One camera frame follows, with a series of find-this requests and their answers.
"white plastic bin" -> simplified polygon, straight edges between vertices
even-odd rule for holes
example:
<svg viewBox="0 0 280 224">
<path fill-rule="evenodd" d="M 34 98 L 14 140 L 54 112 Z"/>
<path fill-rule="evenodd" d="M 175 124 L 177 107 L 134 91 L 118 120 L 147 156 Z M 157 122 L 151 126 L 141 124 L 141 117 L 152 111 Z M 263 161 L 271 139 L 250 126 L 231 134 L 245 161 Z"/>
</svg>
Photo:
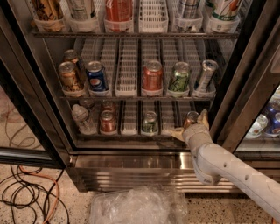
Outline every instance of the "white plastic bin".
<svg viewBox="0 0 280 224">
<path fill-rule="evenodd" d="M 167 32 L 168 11 L 165 0 L 140 0 L 139 32 Z"/>
</svg>

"bottle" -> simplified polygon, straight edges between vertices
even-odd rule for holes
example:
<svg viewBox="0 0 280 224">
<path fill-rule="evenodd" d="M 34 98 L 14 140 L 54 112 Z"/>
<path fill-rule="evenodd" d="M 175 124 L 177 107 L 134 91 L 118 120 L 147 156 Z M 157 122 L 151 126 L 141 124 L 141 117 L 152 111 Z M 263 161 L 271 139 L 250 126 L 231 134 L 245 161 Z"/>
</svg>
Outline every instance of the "bottle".
<svg viewBox="0 0 280 224">
<path fill-rule="evenodd" d="M 72 118 L 75 120 L 79 131 L 84 135 L 91 135 L 96 132 L 93 117 L 89 115 L 88 110 L 78 104 L 72 107 Z"/>
</svg>

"electrical cable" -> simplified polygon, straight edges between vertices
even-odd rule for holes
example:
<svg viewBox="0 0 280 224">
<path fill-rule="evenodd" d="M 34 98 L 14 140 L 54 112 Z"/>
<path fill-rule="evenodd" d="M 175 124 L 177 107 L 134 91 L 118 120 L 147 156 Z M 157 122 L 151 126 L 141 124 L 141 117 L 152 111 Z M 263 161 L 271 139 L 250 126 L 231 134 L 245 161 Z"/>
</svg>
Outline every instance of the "electrical cable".
<svg viewBox="0 0 280 224">
<path fill-rule="evenodd" d="M 15 173 L 13 171 L 12 166 L 10 166 L 10 170 L 11 170 L 12 175 L 9 176 L 8 178 L 3 179 L 2 181 L 0 181 L 0 185 L 3 182 L 8 181 L 11 178 L 14 178 L 16 181 L 11 183 L 10 185 L 8 185 L 3 190 L 2 198 L 0 199 L 0 202 L 3 202 L 7 206 L 10 206 L 13 223 L 16 223 L 16 221 L 15 221 L 15 214 L 14 214 L 14 208 L 16 208 L 16 209 L 30 208 L 33 211 L 33 213 L 34 213 L 33 223 L 36 223 L 36 219 L 37 219 L 38 216 L 37 216 L 35 208 L 32 206 L 33 204 L 36 204 L 39 207 L 40 212 L 43 214 L 43 217 L 44 217 L 44 222 L 43 223 L 49 223 L 49 220 L 54 216 L 54 211 L 55 211 L 54 209 L 56 207 L 56 206 L 54 206 L 55 203 L 53 203 L 51 211 L 49 211 L 49 209 L 47 209 L 47 211 L 45 210 L 46 209 L 46 204 L 47 204 L 46 202 L 50 200 L 50 196 L 54 197 L 59 203 L 62 204 L 62 206 L 64 207 L 64 209 L 66 211 L 66 223 L 67 224 L 69 223 L 69 213 L 67 211 L 67 208 L 66 208 L 65 204 L 63 203 L 63 201 L 61 201 L 60 198 L 58 198 L 58 194 L 57 194 L 58 192 L 56 194 L 52 193 L 52 189 L 55 186 L 58 186 L 58 184 L 54 184 L 54 183 L 55 182 L 58 183 L 58 181 L 59 181 L 60 177 L 62 176 L 64 170 L 62 170 L 60 172 L 59 176 L 56 179 L 48 177 L 47 175 L 44 175 L 44 174 L 39 174 L 39 172 L 42 171 L 42 168 L 39 168 L 36 171 L 27 171 L 22 166 L 18 166 L 17 167 L 17 173 Z M 41 176 L 42 177 L 44 176 L 45 178 L 48 177 L 48 179 L 51 178 L 52 181 L 54 180 L 55 182 L 53 181 L 53 184 L 52 184 L 51 188 L 47 191 L 42 185 L 33 184 L 33 183 L 30 183 L 30 182 L 28 182 L 26 180 L 23 180 L 22 176 L 24 176 L 24 175 L 32 175 L 32 176 L 36 176 L 36 177 L 39 177 L 39 178 L 41 178 Z M 6 194 L 8 194 L 8 191 L 10 190 L 10 188 L 12 188 L 16 184 L 20 184 L 21 186 L 18 187 L 13 192 L 13 194 L 10 196 L 10 199 L 6 199 L 7 198 Z M 31 195 L 30 201 L 28 201 L 26 203 L 17 203 L 16 201 L 17 201 L 18 195 L 23 190 L 26 190 L 26 189 L 29 191 L 29 193 Z M 45 193 L 45 201 L 44 201 L 44 205 L 43 206 L 41 206 L 38 203 L 38 199 L 39 199 L 39 197 L 41 195 L 40 192 Z"/>
<path fill-rule="evenodd" d="M 17 147 L 21 147 L 21 148 L 32 148 L 32 149 L 36 149 L 39 146 L 41 146 L 40 144 L 31 147 L 33 144 L 35 144 L 36 142 L 36 138 L 34 136 L 28 136 L 26 138 L 24 138 L 22 141 L 20 141 L 19 143 L 15 143 L 14 142 L 14 138 L 25 128 L 27 127 L 27 124 L 23 125 L 20 129 L 18 129 L 12 136 L 9 136 L 8 134 L 8 120 L 9 120 L 9 114 L 12 110 L 9 110 L 9 112 L 6 115 L 6 121 L 5 121 L 5 134 L 9 139 L 9 146 L 11 147 L 12 145 L 16 145 Z M 42 171 L 42 168 L 38 168 L 35 171 L 27 171 L 23 166 L 19 165 L 17 167 L 17 173 L 15 173 L 12 169 L 12 166 L 10 166 L 10 170 L 12 175 L 9 176 L 8 178 L 5 178 L 4 180 L 0 181 L 0 185 L 6 181 L 9 180 L 11 178 L 14 178 L 16 181 L 10 185 L 8 185 L 2 193 L 2 199 L 0 199 L 0 202 L 3 202 L 4 204 L 6 204 L 7 206 L 10 206 L 10 210 L 11 210 L 11 216 L 12 216 L 12 220 L 14 223 L 16 223 L 15 221 L 15 214 L 14 214 L 14 208 L 16 209 L 24 209 L 24 208 L 29 208 L 32 210 L 32 212 L 34 213 L 34 220 L 33 220 L 33 224 L 35 224 L 36 219 L 37 219 L 37 213 L 36 210 L 34 209 L 34 207 L 32 207 L 33 204 L 36 204 L 37 207 L 39 208 L 40 212 L 43 214 L 43 218 L 44 218 L 44 222 L 43 224 L 49 224 L 49 220 L 54 216 L 54 212 L 55 212 L 55 208 L 57 207 L 57 205 L 59 203 L 62 204 L 62 206 L 64 207 L 64 209 L 66 210 L 66 221 L 67 223 L 69 223 L 69 213 L 67 211 L 67 207 L 65 206 L 65 204 L 63 203 L 63 201 L 60 199 L 60 188 L 59 188 L 59 184 L 58 181 L 60 179 L 60 177 L 63 174 L 63 171 L 61 171 L 61 173 L 59 174 L 59 176 L 54 179 L 48 175 L 45 174 L 40 174 L 40 172 Z M 21 177 L 24 175 L 32 175 L 32 176 L 36 176 L 38 178 L 44 178 L 44 179 L 49 179 L 53 182 L 51 188 L 47 191 L 42 185 L 38 185 L 38 184 L 33 184 L 30 183 L 26 180 L 23 180 Z M 10 196 L 10 200 L 5 199 L 6 194 L 8 194 L 7 192 L 12 188 L 15 187 L 15 185 L 20 185 L 20 187 L 18 187 L 13 194 Z M 56 194 L 52 193 L 53 188 L 56 187 Z M 31 195 L 31 200 L 23 203 L 23 204 L 19 204 L 16 203 L 17 201 L 17 197 L 18 195 L 23 191 L 23 190 L 27 190 L 29 192 L 29 194 Z M 43 206 L 41 206 L 38 203 L 38 199 L 40 197 L 40 192 L 45 193 L 45 199 L 44 199 L 44 204 Z M 55 201 L 52 204 L 52 207 L 50 207 L 50 196 L 55 198 Z"/>
</svg>

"silver can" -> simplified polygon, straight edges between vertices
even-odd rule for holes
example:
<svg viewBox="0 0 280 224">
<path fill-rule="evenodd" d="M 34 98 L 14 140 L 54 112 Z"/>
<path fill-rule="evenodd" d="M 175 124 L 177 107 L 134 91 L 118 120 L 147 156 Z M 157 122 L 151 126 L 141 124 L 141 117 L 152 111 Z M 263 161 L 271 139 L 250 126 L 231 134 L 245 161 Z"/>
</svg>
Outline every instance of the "silver can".
<svg viewBox="0 0 280 224">
<path fill-rule="evenodd" d="M 155 133 L 158 131 L 158 116 L 154 111 L 147 111 L 143 115 L 142 131 Z"/>
<path fill-rule="evenodd" d="M 205 93 L 218 67 L 219 66 L 216 61 L 211 59 L 204 60 L 202 62 L 202 69 L 199 74 L 199 77 L 195 82 L 194 89 L 198 92 Z"/>
<path fill-rule="evenodd" d="M 200 0 L 179 0 L 177 18 L 195 18 Z"/>
<path fill-rule="evenodd" d="M 84 21 L 96 16 L 94 0 L 67 0 L 71 16 Z"/>
</svg>

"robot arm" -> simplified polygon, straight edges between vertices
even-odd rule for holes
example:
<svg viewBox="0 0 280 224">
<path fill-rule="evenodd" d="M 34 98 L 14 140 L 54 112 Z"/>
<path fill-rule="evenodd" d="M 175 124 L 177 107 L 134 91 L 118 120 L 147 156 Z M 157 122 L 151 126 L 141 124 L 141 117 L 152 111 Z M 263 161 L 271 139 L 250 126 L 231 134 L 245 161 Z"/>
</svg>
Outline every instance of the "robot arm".
<svg viewBox="0 0 280 224">
<path fill-rule="evenodd" d="M 191 149 L 194 171 L 200 182 L 217 185 L 224 177 L 280 221 L 280 184 L 213 143 L 204 124 L 191 125 L 181 132 L 181 139 Z"/>
</svg>

